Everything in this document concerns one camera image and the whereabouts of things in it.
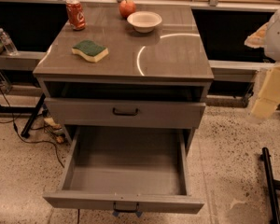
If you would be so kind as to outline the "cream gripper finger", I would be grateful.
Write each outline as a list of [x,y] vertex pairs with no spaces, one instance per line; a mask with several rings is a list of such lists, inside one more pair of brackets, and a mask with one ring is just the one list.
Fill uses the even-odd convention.
[[258,28],[256,32],[254,32],[252,35],[249,35],[246,38],[244,44],[252,49],[263,48],[265,44],[267,26],[268,23],[265,23],[262,26],[260,26],[260,28]]
[[280,63],[266,71],[266,76],[252,106],[253,119],[268,119],[280,105]]

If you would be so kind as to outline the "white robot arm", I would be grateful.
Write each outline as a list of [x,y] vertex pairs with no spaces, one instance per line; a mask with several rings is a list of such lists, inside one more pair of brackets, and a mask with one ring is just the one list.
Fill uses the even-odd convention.
[[257,99],[249,113],[252,120],[262,122],[280,105],[280,8],[267,23],[246,38],[245,45],[253,49],[264,48],[265,56],[275,61],[274,66],[266,71]]

